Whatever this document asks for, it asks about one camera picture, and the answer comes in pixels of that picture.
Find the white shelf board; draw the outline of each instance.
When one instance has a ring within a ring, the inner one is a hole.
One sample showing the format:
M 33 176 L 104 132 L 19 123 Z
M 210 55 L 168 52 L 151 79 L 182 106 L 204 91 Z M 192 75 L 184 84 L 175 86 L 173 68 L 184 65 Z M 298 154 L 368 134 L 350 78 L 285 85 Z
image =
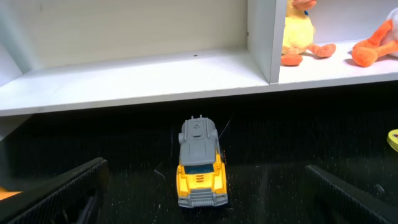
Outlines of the white shelf board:
M 345 84 L 345 78 L 357 78 L 358 83 L 366 76 L 380 76 L 398 74 L 398 58 L 385 56 L 368 68 L 356 65 L 351 57 L 351 51 L 355 41 L 337 42 L 336 53 L 326 59 L 317 59 L 310 53 L 304 53 L 303 62 L 298 67 L 280 67 L 279 83 L 316 82 L 324 80 L 341 80 L 340 85 Z
M 0 87 L 0 116 L 240 95 L 267 85 L 246 49 L 185 52 L 26 73 Z

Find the toy truck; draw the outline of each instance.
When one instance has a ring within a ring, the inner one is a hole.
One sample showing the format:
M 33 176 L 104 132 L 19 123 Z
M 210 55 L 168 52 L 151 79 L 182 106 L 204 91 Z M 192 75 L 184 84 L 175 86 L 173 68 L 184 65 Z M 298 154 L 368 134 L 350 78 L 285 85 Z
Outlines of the toy truck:
M 178 140 L 178 205 L 195 208 L 228 203 L 224 154 L 214 122 L 192 116 L 182 125 Z

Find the stuffed animal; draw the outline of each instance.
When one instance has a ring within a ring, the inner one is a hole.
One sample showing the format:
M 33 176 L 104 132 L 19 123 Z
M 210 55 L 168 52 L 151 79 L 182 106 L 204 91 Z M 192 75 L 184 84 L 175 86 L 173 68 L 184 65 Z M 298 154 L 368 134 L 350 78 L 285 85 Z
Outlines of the stuffed animal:
M 331 57 L 336 51 L 335 44 L 320 47 L 313 44 L 315 28 L 306 10 L 312 9 L 317 0 L 288 0 L 285 18 L 285 31 L 282 46 L 282 65 L 300 65 L 301 53 L 311 51 L 317 57 Z
M 398 8 L 394 9 L 371 38 L 363 40 L 354 46 L 352 53 L 354 61 L 369 67 L 379 57 L 385 55 L 398 57 Z

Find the orange plush foot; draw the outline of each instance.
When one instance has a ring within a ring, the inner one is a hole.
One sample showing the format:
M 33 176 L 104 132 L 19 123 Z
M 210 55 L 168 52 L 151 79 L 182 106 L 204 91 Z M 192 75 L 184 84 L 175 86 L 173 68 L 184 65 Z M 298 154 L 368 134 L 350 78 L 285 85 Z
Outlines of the orange plush foot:
M 335 44 L 328 44 L 321 47 L 316 55 L 320 58 L 328 58 L 331 57 L 336 52 L 336 45 Z
M 303 61 L 303 56 L 298 55 L 298 54 L 287 54 L 283 55 L 282 59 L 280 60 L 280 63 L 282 65 L 288 65 L 288 66 L 297 66 L 300 65 L 300 63 Z
M 366 47 L 358 47 L 353 50 L 354 61 L 362 66 L 369 67 L 379 58 L 377 51 Z
M 374 43 L 372 41 L 368 40 L 362 40 L 361 42 L 357 43 L 354 46 L 354 49 L 357 49 L 359 47 L 366 47 L 366 48 L 370 48 L 370 49 L 376 49 L 379 47 L 379 43 Z

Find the orange beak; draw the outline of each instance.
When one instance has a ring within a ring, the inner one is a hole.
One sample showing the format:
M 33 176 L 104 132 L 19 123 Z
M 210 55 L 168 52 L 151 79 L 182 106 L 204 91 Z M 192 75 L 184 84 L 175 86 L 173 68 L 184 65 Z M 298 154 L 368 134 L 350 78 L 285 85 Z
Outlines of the orange beak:
M 293 6 L 300 10 L 312 9 L 317 4 L 317 0 L 293 0 Z

